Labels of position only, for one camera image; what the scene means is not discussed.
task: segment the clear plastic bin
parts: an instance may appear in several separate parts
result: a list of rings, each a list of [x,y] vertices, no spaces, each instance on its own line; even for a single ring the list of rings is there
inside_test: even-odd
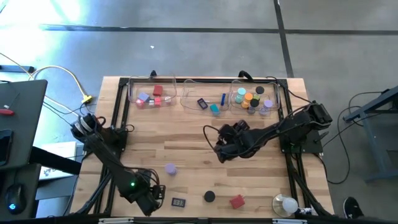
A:
[[[263,94],[257,94],[256,88],[261,86],[264,88]],[[231,84],[231,112],[232,114],[248,114],[248,109],[243,108],[241,103],[237,103],[235,98],[238,94],[238,89],[244,88],[246,93],[252,93],[253,95],[259,95],[259,106],[252,108],[254,110],[253,116],[265,116],[269,117],[274,111],[278,110],[280,107],[280,94],[279,94],[279,86],[276,83],[248,83],[241,82],[239,80],[232,81]],[[266,100],[271,100],[272,106],[269,108],[266,115],[260,115],[259,110],[263,108],[264,102]]]
[[[225,93],[224,105],[221,106],[221,100]],[[183,92],[181,96],[181,105],[186,113],[195,113],[207,116],[220,117],[229,110],[231,84],[230,83],[200,83],[192,79],[187,79],[183,83]],[[198,100],[203,98],[207,108],[203,109]],[[216,105],[220,113],[215,115],[210,109],[211,105]]]
[[[130,77],[127,85],[129,101],[139,109],[175,105],[177,97],[175,75],[169,77]]]

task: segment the wooden table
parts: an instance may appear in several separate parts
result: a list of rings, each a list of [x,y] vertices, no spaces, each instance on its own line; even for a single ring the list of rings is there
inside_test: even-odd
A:
[[[96,114],[111,121],[120,77],[104,77],[98,98]],[[301,78],[287,79],[289,89],[298,96],[307,97],[304,81]],[[129,133],[126,150],[121,162],[125,166],[151,167],[160,177],[160,183],[167,186],[163,207],[152,214],[153,217],[223,217],[223,218],[270,218],[277,217],[271,202],[277,194],[290,195],[285,157],[280,153],[279,140],[269,141],[255,156],[249,159],[236,158],[220,163],[210,149],[202,133],[202,127],[210,124],[220,128],[225,123],[234,124],[245,119],[251,128],[264,128],[279,121],[274,113],[270,118],[260,116],[227,114],[222,118],[186,113],[179,103],[182,84],[177,84],[177,104],[173,107],[139,110],[131,105],[127,124],[136,130]],[[291,96],[293,109],[306,102]],[[122,100],[118,119],[123,111]],[[287,114],[282,100],[284,114]],[[208,131],[214,144],[218,136]],[[172,162],[178,173],[171,177],[164,171],[164,165]],[[309,189],[330,213],[333,212],[325,172],[320,161],[313,155],[304,154],[303,164]],[[93,193],[100,179],[102,163],[91,155],[84,160],[78,179],[71,212],[83,206]],[[203,195],[207,190],[216,194],[213,203],[207,203]],[[106,205],[108,189],[103,197],[102,209]],[[233,210],[229,200],[241,194],[246,204]],[[172,207],[173,197],[187,200],[185,208]],[[143,216],[136,203],[130,204],[115,193],[112,216]]]

